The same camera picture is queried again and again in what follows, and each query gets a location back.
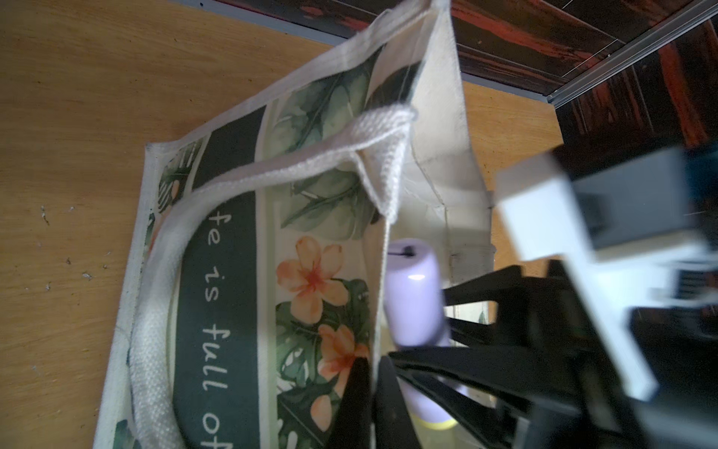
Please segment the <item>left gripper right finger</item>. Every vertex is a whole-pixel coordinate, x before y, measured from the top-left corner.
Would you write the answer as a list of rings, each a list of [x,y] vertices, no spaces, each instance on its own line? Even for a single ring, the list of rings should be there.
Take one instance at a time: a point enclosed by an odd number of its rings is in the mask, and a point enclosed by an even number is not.
[[[377,448],[421,448],[398,383],[395,367],[389,357],[382,357],[379,364],[373,420]]]

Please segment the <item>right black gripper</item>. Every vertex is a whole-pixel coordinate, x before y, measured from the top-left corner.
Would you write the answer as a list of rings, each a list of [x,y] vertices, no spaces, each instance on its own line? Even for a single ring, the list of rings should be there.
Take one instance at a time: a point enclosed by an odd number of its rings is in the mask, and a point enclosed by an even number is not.
[[[513,265],[442,291],[447,306],[525,301],[521,346],[425,347],[390,353],[400,379],[485,448],[714,448],[717,310],[637,309],[628,334],[658,381],[648,400],[622,389],[604,338],[564,266],[542,277]]]

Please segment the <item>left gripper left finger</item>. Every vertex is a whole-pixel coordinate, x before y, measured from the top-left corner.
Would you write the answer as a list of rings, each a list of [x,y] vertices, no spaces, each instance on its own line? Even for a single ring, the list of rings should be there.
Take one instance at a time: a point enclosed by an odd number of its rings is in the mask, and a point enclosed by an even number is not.
[[[325,449],[369,449],[372,403],[369,362],[355,359]]]

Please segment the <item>white floral canvas tote bag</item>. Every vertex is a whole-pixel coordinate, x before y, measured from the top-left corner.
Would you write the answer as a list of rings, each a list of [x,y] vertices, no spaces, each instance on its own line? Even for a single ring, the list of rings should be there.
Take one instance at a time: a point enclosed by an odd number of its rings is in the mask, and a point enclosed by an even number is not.
[[[387,348],[389,245],[494,265],[451,5],[405,1],[146,159],[93,444],[325,448]]]

